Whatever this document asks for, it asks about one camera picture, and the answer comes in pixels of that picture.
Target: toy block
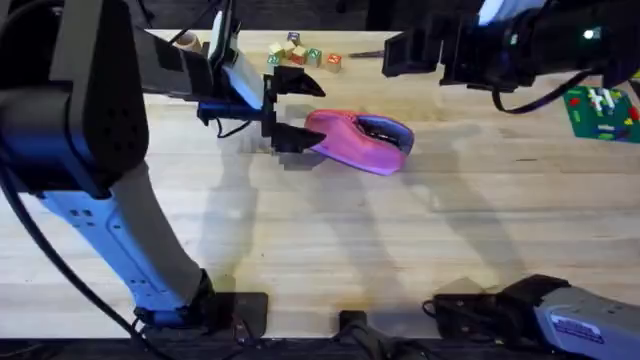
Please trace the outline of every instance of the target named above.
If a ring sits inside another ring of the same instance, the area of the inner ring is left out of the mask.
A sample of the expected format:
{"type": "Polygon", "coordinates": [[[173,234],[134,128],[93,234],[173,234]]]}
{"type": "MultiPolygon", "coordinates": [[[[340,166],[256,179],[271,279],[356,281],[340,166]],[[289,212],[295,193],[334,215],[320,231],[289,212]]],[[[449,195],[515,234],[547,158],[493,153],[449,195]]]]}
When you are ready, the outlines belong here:
{"type": "Polygon", "coordinates": [[[327,57],[327,64],[325,65],[325,67],[327,68],[327,70],[331,71],[332,73],[340,72],[340,69],[342,69],[342,56],[336,55],[336,54],[329,54],[329,56],[327,57]]]}
{"type": "Polygon", "coordinates": [[[269,55],[267,58],[267,72],[273,74],[275,67],[280,65],[280,58],[275,55],[269,55]]]}
{"type": "Polygon", "coordinates": [[[309,54],[307,55],[307,64],[313,65],[315,67],[320,67],[320,63],[322,62],[322,51],[318,49],[309,49],[309,54]]]}
{"type": "Polygon", "coordinates": [[[277,56],[278,59],[282,59],[285,56],[284,48],[280,43],[273,43],[269,46],[269,54],[277,56]]]}
{"type": "Polygon", "coordinates": [[[296,46],[299,46],[301,44],[300,33],[290,32],[289,34],[287,34],[287,41],[291,41],[292,43],[296,44],[296,46]]]}
{"type": "Polygon", "coordinates": [[[298,65],[304,65],[307,62],[307,49],[302,46],[296,46],[291,54],[291,61],[298,65]]]}
{"type": "Polygon", "coordinates": [[[640,111],[635,106],[631,106],[629,109],[629,116],[631,116],[631,120],[640,121],[640,111]]]}
{"type": "Polygon", "coordinates": [[[287,41],[284,44],[283,49],[284,49],[284,57],[288,59],[291,57],[293,50],[296,49],[296,44],[294,44],[292,41],[287,41]]]}

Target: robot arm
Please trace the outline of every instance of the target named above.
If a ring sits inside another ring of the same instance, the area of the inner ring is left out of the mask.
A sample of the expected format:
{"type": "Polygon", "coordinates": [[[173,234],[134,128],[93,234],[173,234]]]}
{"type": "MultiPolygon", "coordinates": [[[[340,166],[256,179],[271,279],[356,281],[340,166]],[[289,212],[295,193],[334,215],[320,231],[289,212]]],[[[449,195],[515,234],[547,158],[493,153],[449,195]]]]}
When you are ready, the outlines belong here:
{"type": "Polygon", "coordinates": [[[232,0],[208,57],[132,29],[121,0],[4,0],[0,24],[0,165],[11,174],[2,181],[76,228],[144,323],[215,331],[243,304],[253,335],[264,333],[266,294],[216,294],[162,213],[144,162],[143,92],[198,101],[205,124],[260,121],[277,151],[300,152],[324,136],[277,123],[273,105],[278,94],[322,89],[298,68],[258,75],[236,48],[232,0]]]}
{"type": "Polygon", "coordinates": [[[445,339],[479,336],[598,360],[637,358],[640,307],[534,275],[498,294],[439,294],[431,301],[445,339]]]}
{"type": "Polygon", "coordinates": [[[515,3],[487,0],[480,20],[431,14],[423,28],[387,40],[383,73],[433,72],[441,63],[441,85],[513,92],[538,75],[578,70],[603,75],[603,86],[611,88],[640,68],[637,1],[515,3]],[[498,3],[498,11],[489,11],[498,3]]]}

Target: pink shoe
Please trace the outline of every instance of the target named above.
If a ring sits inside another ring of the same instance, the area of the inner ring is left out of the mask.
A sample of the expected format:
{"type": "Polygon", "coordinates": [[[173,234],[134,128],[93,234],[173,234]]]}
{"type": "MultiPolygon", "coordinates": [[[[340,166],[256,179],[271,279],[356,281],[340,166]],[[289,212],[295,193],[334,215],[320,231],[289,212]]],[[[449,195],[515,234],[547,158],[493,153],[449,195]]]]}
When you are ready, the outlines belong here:
{"type": "Polygon", "coordinates": [[[305,128],[326,134],[311,149],[357,169],[391,175],[404,165],[413,147],[413,131],[379,115],[316,110],[305,128]]]}

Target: wooden tabletop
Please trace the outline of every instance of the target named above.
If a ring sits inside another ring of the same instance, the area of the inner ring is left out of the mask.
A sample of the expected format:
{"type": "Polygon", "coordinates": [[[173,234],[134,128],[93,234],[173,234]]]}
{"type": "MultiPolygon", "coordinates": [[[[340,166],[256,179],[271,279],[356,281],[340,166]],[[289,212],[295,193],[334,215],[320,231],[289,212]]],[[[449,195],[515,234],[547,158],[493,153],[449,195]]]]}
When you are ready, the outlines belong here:
{"type": "MultiPolygon", "coordinates": [[[[346,54],[379,50],[391,35],[306,31],[302,42],[346,54]]],[[[262,71],[268,45],[285,36],[244,31],[240,47],[262,71]]],[[[640,303],[640,146],[575,138],[560,101],[514,117],[496,111],[489,93],[439,87],[441,72],[385,79],[380,59],[345,58],[343,67],[307,67],[327,97],[283,96],[280,120],[338,108],[402,121],[416,144],[401,172],[274,156],[257,126],[217,140],[194,104],[146,98],[162,208],[217,290],[269,294],[269,336],[331,335],[343,309],[368,311],[391,334],[435,336],[420,311],[434,293],[534,273],[640,303]]],[[[567,77],[539,78],[505,102],[529,102],[567,77]]],[[[25,200],[71,266],[132,319],[131,297],[104,261],[25,200]]],[[[125,336],[57,273],[4,201],[0,274],[0,338],[125,336]]]]}

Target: green light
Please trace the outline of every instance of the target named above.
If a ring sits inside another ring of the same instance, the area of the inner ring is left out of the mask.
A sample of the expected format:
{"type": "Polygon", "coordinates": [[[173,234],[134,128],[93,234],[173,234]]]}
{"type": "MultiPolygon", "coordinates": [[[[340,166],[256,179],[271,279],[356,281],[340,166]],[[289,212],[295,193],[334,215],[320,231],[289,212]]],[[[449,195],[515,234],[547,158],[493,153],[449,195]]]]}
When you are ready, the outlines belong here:
{"type": "Polygon", "coordinates": [[[585,30],[582,37],[587,40],[599,40],[602,38],[602,27],[598,26],[593,29],[585,30]]]}

